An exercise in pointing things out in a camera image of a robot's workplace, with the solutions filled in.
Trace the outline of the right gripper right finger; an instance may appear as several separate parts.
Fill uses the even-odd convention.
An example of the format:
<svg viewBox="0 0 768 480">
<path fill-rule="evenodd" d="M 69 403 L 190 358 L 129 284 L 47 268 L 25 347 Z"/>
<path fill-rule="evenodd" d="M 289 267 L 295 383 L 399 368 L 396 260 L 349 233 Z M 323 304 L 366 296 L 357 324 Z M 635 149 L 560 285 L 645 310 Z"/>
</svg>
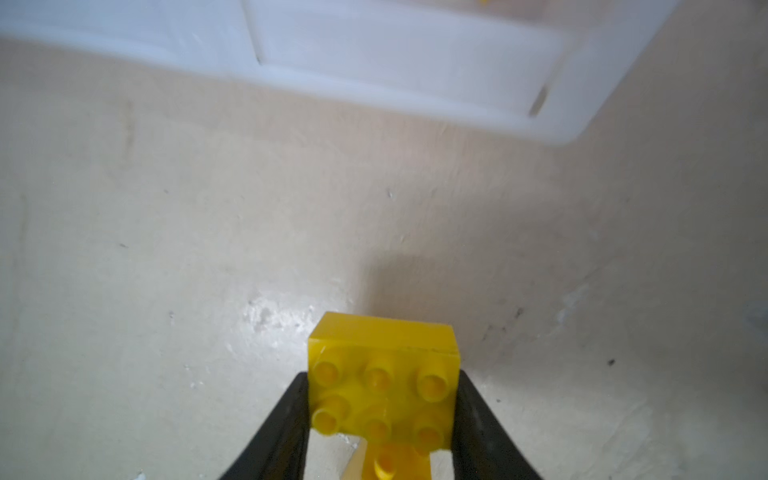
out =
<svg viewBox="0 0 768 480">
<path fill-rule="evenodd" d="M 456 480 L 542 479 L 464 370 L 459 373 L 451 456 Z"/>
</svg>

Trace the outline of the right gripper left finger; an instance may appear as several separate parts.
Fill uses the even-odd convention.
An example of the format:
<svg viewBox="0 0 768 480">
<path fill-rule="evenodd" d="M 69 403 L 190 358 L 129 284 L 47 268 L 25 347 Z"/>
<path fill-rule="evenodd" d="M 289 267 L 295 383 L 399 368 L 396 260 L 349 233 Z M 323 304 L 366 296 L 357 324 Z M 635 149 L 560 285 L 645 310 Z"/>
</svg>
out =
<svg viewBox="0 0 768 480">
<path fill-rule="evenodd" d="M 309 379 L 300 372 L 221 479 L 301 480 L 309 435 Z"/>
</svg>

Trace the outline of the yellow lego brick top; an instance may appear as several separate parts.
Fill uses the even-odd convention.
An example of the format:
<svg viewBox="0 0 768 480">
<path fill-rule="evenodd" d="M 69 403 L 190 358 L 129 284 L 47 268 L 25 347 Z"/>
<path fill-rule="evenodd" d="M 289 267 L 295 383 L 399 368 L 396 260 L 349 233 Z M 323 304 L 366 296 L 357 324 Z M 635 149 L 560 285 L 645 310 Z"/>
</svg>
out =
<svg viewBox="0 0 768 480">
<path fill-rule="evenodd" d="M 311 426 L 421 453 L 447 450 L 460 364 L 447 324 L 327 312 L 308 339 Z"/>
</svg>

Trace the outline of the yellow lego brick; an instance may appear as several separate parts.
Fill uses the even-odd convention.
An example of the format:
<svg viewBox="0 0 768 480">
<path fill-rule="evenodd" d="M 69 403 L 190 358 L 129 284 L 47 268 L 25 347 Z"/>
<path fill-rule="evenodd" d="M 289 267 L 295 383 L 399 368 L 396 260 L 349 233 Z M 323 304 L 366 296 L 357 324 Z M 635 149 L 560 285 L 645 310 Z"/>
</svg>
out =
<svg viewBox="0 0 768 480">
<path fill-rule="evenodd" d="M 327 312 L 308 339 L 311 426 L 421 453 L 447 450 L 460 364 L 447 324 Z"/>
<path fill-rule="evenodd" d="M 364 480 L 430 480 L 431 462 L 410 445 L 368 444 L 360 478 Z"/>
</svg>

